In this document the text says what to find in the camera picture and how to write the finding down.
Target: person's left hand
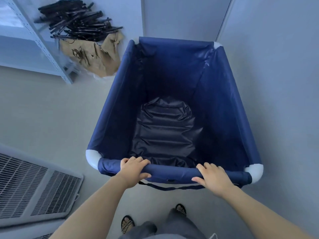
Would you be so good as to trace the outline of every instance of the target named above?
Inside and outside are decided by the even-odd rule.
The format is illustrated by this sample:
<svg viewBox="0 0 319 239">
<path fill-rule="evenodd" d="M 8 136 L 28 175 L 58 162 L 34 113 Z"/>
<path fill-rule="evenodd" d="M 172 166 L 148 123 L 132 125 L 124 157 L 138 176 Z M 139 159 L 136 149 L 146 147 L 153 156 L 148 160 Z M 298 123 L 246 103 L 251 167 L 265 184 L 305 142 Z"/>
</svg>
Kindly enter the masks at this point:
<svg viewBox="0 0 319 239">
<path fill-rule="evenodd" d="M 130 157 L 121 160 L 121 170 L 116 176 L 125 180 L 127 188 L 134 187 L 139 181 L 150 178 L 148 173 L 141 173 L 142 169 L 151 163 L 148 159 L 143 160 L 142 157 Z"/>
</svg>

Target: hand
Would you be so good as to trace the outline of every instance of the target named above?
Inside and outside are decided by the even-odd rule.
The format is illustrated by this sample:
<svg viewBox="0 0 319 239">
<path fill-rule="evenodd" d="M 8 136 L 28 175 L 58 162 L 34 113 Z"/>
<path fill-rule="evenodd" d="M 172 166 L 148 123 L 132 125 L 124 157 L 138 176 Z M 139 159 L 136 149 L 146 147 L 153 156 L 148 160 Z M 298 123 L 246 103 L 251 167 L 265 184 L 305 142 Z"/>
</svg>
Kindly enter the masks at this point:
<svg viewBox="0 0 319 239">
<path fill-rule="evenodd" d="M 124 158 L 121 160 L 121 170 L 116 176 L 124 179 L 127 188 L 132 188 L 142 179 L 151 177 L 148 173 L 141 173 L 142 169 L 149 163 L 151 163 L 149 160 L 143 160 L 142 157 Z"/>
<path fill-rule="evenodd" d="M 213 163 L 209 164 L 206 162 L 204 163 L 204 166 L 198 164 L 196 168 L 200 171 L 204 179 L 194 177 L 192 178 L 192 181 L 206 187 L 218 197 L 223 197 L 226 191 L 234 187 L 225 170 L 221 166 L 217 167 Z"/>
</svg>

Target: gray door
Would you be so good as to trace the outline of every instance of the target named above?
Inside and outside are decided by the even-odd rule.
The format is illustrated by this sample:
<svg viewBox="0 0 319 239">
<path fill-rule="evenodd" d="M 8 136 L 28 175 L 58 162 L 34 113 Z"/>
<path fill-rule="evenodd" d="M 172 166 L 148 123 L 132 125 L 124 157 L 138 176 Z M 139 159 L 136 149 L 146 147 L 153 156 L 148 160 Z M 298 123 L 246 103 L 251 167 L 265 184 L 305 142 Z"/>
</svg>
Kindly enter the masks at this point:
<svg viewBox="0 0 319 239">
<path fill-rule="evenodd" d="M 215 41 L 231 0 L 142 0 L 144 36 Z"/>
</svg>

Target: forearm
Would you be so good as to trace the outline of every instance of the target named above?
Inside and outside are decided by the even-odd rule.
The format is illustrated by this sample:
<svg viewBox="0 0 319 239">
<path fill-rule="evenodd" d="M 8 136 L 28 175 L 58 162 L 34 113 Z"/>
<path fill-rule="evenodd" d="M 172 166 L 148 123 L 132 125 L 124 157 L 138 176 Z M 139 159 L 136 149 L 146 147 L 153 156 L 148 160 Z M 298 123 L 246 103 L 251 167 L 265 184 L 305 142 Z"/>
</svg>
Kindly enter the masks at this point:
<svg viewBox="0 0 319 239">
<path fill-rule="evenodd" d="M 312 238 L 236 186 L 227 191 L 223 198 L 235 209 L 257 239 Z"/>
<path fill-rule="evenodd" d="M 50 239 L 105 239 L 127 185 L 114 176 L 86 200 Z"/>
</svg>

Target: pile of black hangers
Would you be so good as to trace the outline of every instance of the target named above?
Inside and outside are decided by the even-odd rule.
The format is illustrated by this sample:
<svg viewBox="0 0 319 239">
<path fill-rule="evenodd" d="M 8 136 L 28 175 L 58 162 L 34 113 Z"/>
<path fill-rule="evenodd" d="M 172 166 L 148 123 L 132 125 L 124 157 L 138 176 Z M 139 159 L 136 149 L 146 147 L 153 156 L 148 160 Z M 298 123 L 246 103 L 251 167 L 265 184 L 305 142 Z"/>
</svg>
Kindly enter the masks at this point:
<svg viewBox="0 0 319 239">
<path fill-rule="evenodd" d="M 38 8 L 44 16 L 34 22 L 49 23 L 50 33 L 53 34 L 51 38 L 95 42 L 102 41 L 109 33 L 123 28 L 112 27 L 110 18 L 99 20 L 103 13 L 92 12 L 93 4 L 86 6 L 82 0 L 60 0 Z"/>
</svg>

